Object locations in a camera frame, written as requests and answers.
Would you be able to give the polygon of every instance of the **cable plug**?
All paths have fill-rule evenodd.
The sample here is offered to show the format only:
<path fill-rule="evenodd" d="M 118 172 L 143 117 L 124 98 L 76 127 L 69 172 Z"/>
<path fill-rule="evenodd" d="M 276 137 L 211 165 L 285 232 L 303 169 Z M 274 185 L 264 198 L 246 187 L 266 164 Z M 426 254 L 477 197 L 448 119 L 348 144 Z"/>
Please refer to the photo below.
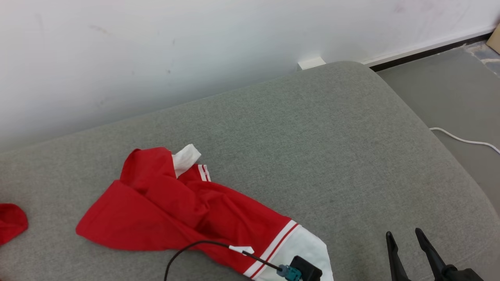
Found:
<path fill-rule="evenodd" d="M 279 268 L 281 271 L 276 270 L 276 273 L 288 281 L 299 281 L 302 277 L 302 273 L 297 268 L 283 264 L 280 264 Z"/>

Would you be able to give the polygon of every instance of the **gray floor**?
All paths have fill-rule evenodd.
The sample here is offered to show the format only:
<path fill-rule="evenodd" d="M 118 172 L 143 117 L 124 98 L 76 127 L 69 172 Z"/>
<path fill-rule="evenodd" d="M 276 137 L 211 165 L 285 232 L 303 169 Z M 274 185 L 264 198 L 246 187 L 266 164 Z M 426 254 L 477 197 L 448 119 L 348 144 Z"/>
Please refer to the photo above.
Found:
<path fill-rule="evenodd" d="M 378 74 L 427 126 L 500 148 L 500 55 L 483 42 Z M 490 147 L 463 143 L 434 132 L 500 214 L 500 155 Z M 483 278 L 495 280 L 493 275 Z"/>

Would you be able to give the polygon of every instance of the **red stripe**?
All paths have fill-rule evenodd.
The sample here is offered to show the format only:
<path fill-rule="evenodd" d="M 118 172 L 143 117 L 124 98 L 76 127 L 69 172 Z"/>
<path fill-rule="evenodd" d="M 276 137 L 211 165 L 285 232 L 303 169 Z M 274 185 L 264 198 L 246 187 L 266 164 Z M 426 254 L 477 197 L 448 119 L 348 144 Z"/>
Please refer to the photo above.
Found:
<path fill-rule="evenodd" d="M 279 241 L 278 245 L 276 245 L 276 247 L 274 247 L 274 250 L 272 250 L 271 254 L 267 257 L 267 259 L 265 260 L 266 262 L 269 262 L 269 260 L 271 259 L 271 257 L 273 256 L 273 254 L 276 252 L 276 250 L 278 249 L 278 247 L 281 245 L 281 243 L 283 242 L 283 240 L 285 240 L 285 238 L 290 234 L 290 232 L 292 232 L 292 230 L 294 230 L 299 224 L 296 223 L 292 228 L 290 228 L 290 230 L 288 230 L 288 232 L 283 236 L 283 238 L 281 238 L 281 240 Z M 254 276 L 259 272 L 261 271 L 261 269 L 265 266 L 265 264 L 262 264 L 256 271 L 254 274 L 252 274 L 252 276 L 250 276 L 250 279 L 253 279 Z"/>
<path fill-rule="evenodd" d="M 209 178 L 207 177 L 207 171 L 205 171 L 205 167 L 203 167 L 203 165 L 201 165 L 201 169 L 203 170 L 203 174 L 201 176 L 205 177 L 205 180 L 208 182 Z"/>

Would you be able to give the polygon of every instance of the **white wall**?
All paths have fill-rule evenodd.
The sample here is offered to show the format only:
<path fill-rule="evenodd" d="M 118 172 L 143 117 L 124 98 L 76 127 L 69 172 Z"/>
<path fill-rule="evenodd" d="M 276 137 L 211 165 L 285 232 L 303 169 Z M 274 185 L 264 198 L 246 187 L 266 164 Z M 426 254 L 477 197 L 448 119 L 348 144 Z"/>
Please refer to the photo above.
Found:
<path fill-rule="evenodd" d="M 498 0 L 0 0 L 0 149 L 487 32 Z"/>

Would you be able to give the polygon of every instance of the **gray sofa cushion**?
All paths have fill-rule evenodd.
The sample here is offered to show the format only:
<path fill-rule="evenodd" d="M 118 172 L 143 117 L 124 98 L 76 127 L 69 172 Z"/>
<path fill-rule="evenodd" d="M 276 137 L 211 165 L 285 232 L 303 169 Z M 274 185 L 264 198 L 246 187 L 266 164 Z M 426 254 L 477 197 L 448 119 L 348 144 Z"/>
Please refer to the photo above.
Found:
<path fill-rule="evenodd" d="M 448 150 L 375 73 L 336 62 L 0 155 L 0 202 L 29 219 L 0 248 L 0 279 L 161 280 L 174 251 L 108 249 L 75 226 L 133 149 L 190 143 L 212 181 L 320 237 L 336 281 L 390 280 L 389 230 L 414 281 L 432 280 L 416 227 L 479 274 L 500 253 L 498 216 Z M 169 277 L 245 279 L 199 252 Z"/>

